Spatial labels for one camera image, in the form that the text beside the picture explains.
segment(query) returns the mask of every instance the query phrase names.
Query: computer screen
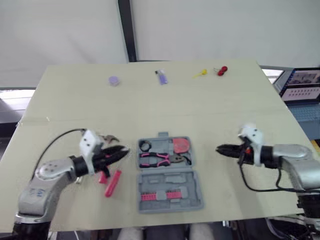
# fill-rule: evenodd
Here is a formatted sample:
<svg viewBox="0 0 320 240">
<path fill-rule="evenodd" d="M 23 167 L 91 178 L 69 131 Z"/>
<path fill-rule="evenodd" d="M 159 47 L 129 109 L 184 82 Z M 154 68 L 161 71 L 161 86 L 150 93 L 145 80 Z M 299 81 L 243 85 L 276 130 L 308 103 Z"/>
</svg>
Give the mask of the computer screen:
<svg viewBox="0 0 320 240">
<path fill-rule="evenodd" d="M 320 68 L 295 68 L 280 96 L 286 103 L 319 103 Z"/>
</svg>

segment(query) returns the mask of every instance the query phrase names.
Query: robotic arm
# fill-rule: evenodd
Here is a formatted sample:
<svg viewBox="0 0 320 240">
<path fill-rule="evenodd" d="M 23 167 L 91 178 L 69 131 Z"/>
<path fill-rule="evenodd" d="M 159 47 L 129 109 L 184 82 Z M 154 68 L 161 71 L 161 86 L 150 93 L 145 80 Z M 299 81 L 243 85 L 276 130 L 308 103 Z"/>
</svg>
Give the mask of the robotic arm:
<svg viewBox="0 0 320 240">
<path fill-rule="evenodd" d="M 129 152 L 121 145 L 102 149 L 103 143 L 93 131 L 86 130 L 79 144 L 81 156 L 51 160 L 36 169 L 19 197 L 10 239 L 46 240 L 62 190 L 86 174 L 104 171 L 109 176 L 107 166 Z"/>
<path fill-rule="evenodd" d="M 313 158 L 312 151 L 298 144 L 263 145 L 263 134 L 255 127 L 244 127 L 238 137 L 243 144 L 223 144 L 216 148 L 222 155 L 238 158 L 245 185 L 256 192 L 287 191 L 297 194 L 298 208 L 304 211 L 304 221 L 312 236 L 320 236 L 320 162 Z M 253 189 L 245 179 L 242 165 L 278 169 L 279 176 L 274 189 Z M 288 173 L 293 188 L 279 186 L 281 170 Z"/>
</svg>

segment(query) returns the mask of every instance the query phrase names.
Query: white wall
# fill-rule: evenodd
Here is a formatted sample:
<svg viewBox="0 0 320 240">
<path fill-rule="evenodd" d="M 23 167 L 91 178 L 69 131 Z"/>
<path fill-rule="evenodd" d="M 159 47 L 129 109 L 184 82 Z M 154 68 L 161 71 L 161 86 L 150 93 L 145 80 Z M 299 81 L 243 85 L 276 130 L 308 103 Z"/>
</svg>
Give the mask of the white wall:
<svg viewBox="0 0 320 240">
<path fill-rule="evenodd" d="M 140 60 L 320 64 L 319 0 L 132 0 Z"/>
<path fill-rule="evenodd" d="M 47 65 L 127 63 L 117 0 L 0 0 L 0 88 L 36 87 Z"/>
</svg>

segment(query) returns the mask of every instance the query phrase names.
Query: small purple object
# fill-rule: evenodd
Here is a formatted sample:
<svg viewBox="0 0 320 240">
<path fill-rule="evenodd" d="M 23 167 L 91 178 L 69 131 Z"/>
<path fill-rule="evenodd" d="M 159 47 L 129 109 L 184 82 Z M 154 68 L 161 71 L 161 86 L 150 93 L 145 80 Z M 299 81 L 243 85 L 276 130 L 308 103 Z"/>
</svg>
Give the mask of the small purple object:
<svg viewBox="0 0 320 240">
<path fill-rule="evenodd" d="M 167 77 L 165 75 L 165 71 L 164 70 L 160 69 L 158 71 L 155 71 L 155 74 L 158 76 L 159 82 L 160 82 L 161 85 L 168 83 L 168 80 L 167 80 Z"/>
<path fill-rule="evenodd" d="M 111 86 L 117 86 L 120 82 L 119 82 L 119 78 L 117 76 L 111 76 L 109 77 L 109 83 Z"/>
</svg>

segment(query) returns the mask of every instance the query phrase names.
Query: gray tool case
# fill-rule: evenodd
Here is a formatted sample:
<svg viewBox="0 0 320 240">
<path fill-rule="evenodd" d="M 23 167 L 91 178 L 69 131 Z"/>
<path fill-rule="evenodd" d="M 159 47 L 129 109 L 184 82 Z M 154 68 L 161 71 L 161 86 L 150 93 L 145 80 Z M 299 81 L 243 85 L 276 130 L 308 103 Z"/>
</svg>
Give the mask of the gray tool case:
<svg viewBox="0 0 320 240">
<path fill-rule="evenodd" d="M 173 139 L 186 139 L 188 141 L 188 151 L 179 154 L 187 157 L 183 158 L 185 160 L 172 162 L 168 166 L 161 165 L 147 168 L 141 166 L 158 164 L 164 160 L 155 156 L 144 155 L 144 157 L 141 157 L 141 154 L 166 153 L 173 156 Z M 140 143 L 145 142 L 150 143 L 151 146 L 142 151 Z M 199 177 L 192 170 L 195 164 L 195 156 L 189 137 L 169 137 L 167 132 L 159 132 L 156 138 L 139 139 L 136 157 L 137 167 L 142 172 L 137 176 L 137 207 L 140 213 L 192 211 L 204 207 Z"/>
</svg>

